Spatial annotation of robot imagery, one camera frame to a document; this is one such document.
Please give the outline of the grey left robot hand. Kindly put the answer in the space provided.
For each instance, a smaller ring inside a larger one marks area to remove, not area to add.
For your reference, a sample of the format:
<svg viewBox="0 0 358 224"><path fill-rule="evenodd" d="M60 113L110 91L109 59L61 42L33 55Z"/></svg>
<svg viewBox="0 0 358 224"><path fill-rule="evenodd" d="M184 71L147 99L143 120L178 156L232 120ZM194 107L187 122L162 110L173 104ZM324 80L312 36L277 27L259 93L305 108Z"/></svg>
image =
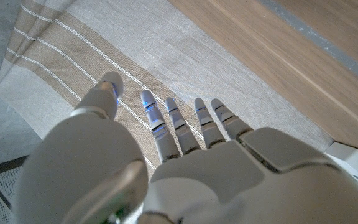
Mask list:
<svg viewBox="0 0 358 224"><path fill-rule="evenodd" d="M201 149L174 100L171 133L141 99L160 165L115 120L124 85L105 74L25 160L16 223L358 223L358 184L325 153L277 129L252 129L219 100L195 109Z"/></svg>

